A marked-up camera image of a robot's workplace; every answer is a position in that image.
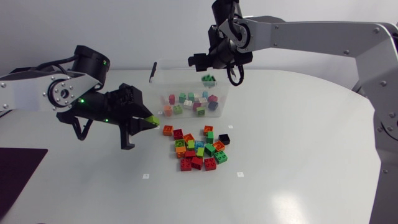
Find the white wall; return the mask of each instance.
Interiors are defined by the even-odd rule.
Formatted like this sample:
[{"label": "white wall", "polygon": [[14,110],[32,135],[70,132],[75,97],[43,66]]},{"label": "white wall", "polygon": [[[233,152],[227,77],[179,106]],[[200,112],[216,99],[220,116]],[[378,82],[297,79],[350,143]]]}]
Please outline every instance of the white wall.
[{"label": "white wall", "polygon": [[[158,58],[187,58],[209,48],[213,0],[1,0],[0,73],[73,55],[87,45],[105,54],[112,69],[151,68]],[[398,1],[241,0],[244,16],[285,21],[398,22]],[[354,60],[263,50],[246,68],[315,75],[351,88]]]}]

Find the white table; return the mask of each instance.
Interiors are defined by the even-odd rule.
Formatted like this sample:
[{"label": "white table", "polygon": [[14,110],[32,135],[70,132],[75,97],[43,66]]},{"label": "white table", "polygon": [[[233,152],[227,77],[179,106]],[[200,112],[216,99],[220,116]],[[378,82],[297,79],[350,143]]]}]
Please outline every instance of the white table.
[{"label": "white table", "polygon": [[[109,72],[105,90],[134,85],[151,109],[149,73]],[[319,78],[247,70],[222,117],[161,119],[197,138],[206,124],[229,134],[228,161],[210,172],[180,172],[162,128],[124,151],[117,126],[94,123],[79,141],[52,113],[14,111],[0,119],[1,146],[49,152],[2,223],[367,223],[380,167],[373,111]]]}]

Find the clear plastic bin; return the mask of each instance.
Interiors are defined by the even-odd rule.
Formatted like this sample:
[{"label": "clear plastic bin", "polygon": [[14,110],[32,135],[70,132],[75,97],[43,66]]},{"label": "clear plastic bin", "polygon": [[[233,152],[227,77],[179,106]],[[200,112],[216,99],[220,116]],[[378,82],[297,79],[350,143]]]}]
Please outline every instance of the clear plastic bin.
[{"label": "clear plastic bin", "polygon": [[[155,70],[153,69],[149,82],[153,88],[152,90],[159,97],[159,107],[157,109],[163,111],[163,115],[166,118],[219,117],[223,114],[230,86],[225,70],[209,68],[204,72],[196,72],[194,66],[188,66],[188,60],[158,60],[156,63],[156,68],[154,66]],[[201,78],[205,75],[214,76],[216,81],[203,82]],[[211,106],[210,102],[201,103],[200,106],[204,108],[205,114],[199,115],[193,109],[193,104],[199,103],[198,99],[194,99],[192,108],[186,108],[188,106],[180,103],[179,96],[181,93],[186,95],[185,100],[189,100],[189,93],[197,94],[200,98],[203,98],[203,92],[207,92],[208,97],[216,96],[217,107],[215,110],[215,103],[212,103]],[[170,95],[175,97],[173,105],[169,101]],[[165,113],[165,106],[167,105],[171,106],[171,114]],[[178,107],[178,105],[182,109],[181,114],[176,114],[178,109],[174,108],[174,106]]]}]

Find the toy block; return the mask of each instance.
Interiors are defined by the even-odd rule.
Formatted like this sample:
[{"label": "toy block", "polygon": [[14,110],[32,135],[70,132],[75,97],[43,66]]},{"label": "toy block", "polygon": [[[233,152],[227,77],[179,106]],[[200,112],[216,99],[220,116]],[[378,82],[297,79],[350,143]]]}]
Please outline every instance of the toy block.
[{"label": "toy block", "polygon": [[213,131],[208,131],[207,132],[207,137],[206,137],[206,143],[212,144],[214,141],[214,132]]},{"label": "toy block", "polygon": [[205,159],[205,169],[206,171],[215,170],[217,168],[216,160],[214,158]]},{"label": "toy block", "polygon": [[183,134],[181,129],[177,129],[173,131],[174,140],[183,139]]},{"label": "toy block", "polygon": [[206,146],[205,146],[206,154],[208,154],[209,156],[214,156],[215,152],[216,152],[216,148],[212,144],[206,144]]},{"label": "toy block", "polygon": [[206,109],[204,107],[202,107],[202,106],[198,107],[197,108],[198,116],[204,116],[205,115],[205,111],[206,111]]},{"label": "toy block", "polygon": [[195,140],[195,139],[193,138],[192,134],[186,134],[186,135],[183,136],[183,138],[184,138],[184,140],[185,140],[185,142],[186,142],[187,144],[188,144],[188,141],[189,141],[189,140]]},{"label": "toy block", "polygon": [[208,92],[207,92],[207,91],[204,91],[204,92],[201,94],[201,97],[206,98],[206,100],[207,100],[207,98],[208,98]]},{"label": "toy block", "polygon": [[192,159],[195,156],[197,156],[195,150],[185,152],[185,157],[188,159]]},{"label": "toy block", "polygon": [[185,146],[184,139],[175,140],[175,147],[181,147],[181,146]]},{"label": "toy block", "polygon": [[185,95],[185,93],[180,93],[180,97],[179,97],[180,103],[184,103],[184,101],[186,99],[187,99],[187,96]]},{"label": "toy block", "polygon": [[207,106],[207,104],[208,104],[207,99],[204,97],[199,98],[199,103],[200,103],[200,106]]},{"label": "toy block", "polygon": [[198,107],[200,107],[200,103],[193,103],[192,109],[194,111],[196,111]]},{"label": "toy block", "polygon": [[188,151],[193,151],[193,152],[195,152],[195,141],[194,140],[189,140],[188,142],[187,142],[187,150]]},{"label": "toy block", "polygon": [[182,114],[182,108],[180,105],[173,106],[173,110],[175,114]]},{"label": "toy block", "polygon": [[192,170],[191,159],[181,159],[181,171]]},{"label": "toy block", "polygon": [[188,100],[195,101],[195,95],[193,93],[188,93]]},{"label": "toy block", "polygon": [[173,135],[173,126],[165,125],[163,128],[163,135],[172,136]]},{"label": "toy block", "polygon": [[216,159],[218,164],[222,164],[228,159],[224,151],[214,153],[214,158]]},{"label": "toy block", "polygon": [[209,110],[214,111],[214,110],[217,109],[217,107],[218,107],[218,103],[217,102],[212,101],[212,102],[209,103]]},{"label": "toy block", "polygon": [[207,136],[207,132],[209,131],[213,131],[213,127],[212,126],[205,126],[205,128],[203,129],[203,135]]},{"label": "toy block", "polygon": [[164,114],[166,116],[171,116],[172,115],[172,107],[170,105],[165,105],[164,106]]},{"label": "toy block", "polygon": [[201,166],[203,165],[203,158],[193,157],[191,160],[191,166],[195,169],[201,170]]},{"label": "toy block", "polygon": [[225,146],[231,142],[231,140],[229,140],[228,134],[220,134],[218,136],[218,140],[220,140]]},{"label": "toy block", "polygon": [[225,146],[221,141],[215,142],[213,146],[216,148],[217,152],[224,151],[225,149]]},{"label": "toy block", "polygon": [[195,141],[195,150],[198,149],[199,147],[205,147],[205,142],[204,141]]},{"label": "toy block", "polygon": [[199,101],[199,98],[200,98],[200,94],[193,94],[193,98],[195,99],[195,102],[198,102]]},{"label": "toy block", "polygon": [[156,125],[156,126],[159,126],[159,125],[160,125],[159,118],[155,117],[154,115],[149,116],[149,117],[145,118],[144,120],[146,120],[146,121],[148,121],[148,122],[150,122],[151,124],[154,124],[154,125]]},{"label": "toy block", "polygon": [[207,101],[208,101],[208,102],[217,102],[217,100],[218,100],[218,97],[215,96],[215,95],[211,95],[211,96],[209,96],[209,97],[207,98]]},{"label": "toy block", "polygon": [[175,153],[177,154],[177,158],[182,158],[185,156],[185,152],[187,148],[185,146],[180,146],[175,148]]},{"label": "toy block", "polygon": [[192,106],[193,106],[193,105],[192,105],[192,101],[190,101],[190,100],[185,100],[185,101],[184,101],[184,106],[183,106],[183,107],[184,107],[185,109],[192,109]]},{"label": "toy block", "polygon": [[205,155],[205,148],[204,147],[198,147],[197,157],[203,158],[204,155]]}]

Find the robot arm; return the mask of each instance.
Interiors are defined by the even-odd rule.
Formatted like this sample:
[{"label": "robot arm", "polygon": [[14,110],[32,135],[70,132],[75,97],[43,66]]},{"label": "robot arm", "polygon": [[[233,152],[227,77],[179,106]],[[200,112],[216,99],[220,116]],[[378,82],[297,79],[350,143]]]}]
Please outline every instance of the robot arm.
[{"label": "robot arm", "polygon": [[[70,71],[60,64],[75,61]],[[61,72],[51,69],[58,67]],[[0,77],[0,105],[5,110],[54,111],[63,123],[73,126],[79,140],[84,140],[93,121],[118,125],[121,148],[132,149],[130,135],[157,125],[141,118],[152,113],[142,102],[140,90],[122,84],[118,90],[99,93],[110,61],[85,46],[77,46],[73,57],[44,63],[34,68],[18,68]],[[77,117],[88,119],[83,131]]]},{"label": "robot arm", "polygon": [[[225,68],[233,85],[243,82],[243,65],[252,51],[280,48],[302,50],[356,60],[359,81],[372,103],[376,149],[381,172],[371,223],[398,222],[398,28],[379,22],[285,22],[263,16],[243,18],[238,0],[217,0],[212,5],[216,25],[208,35],[209,54],[188,59],[197,71]],[[238,83],[231,79],[239,68]]]}]

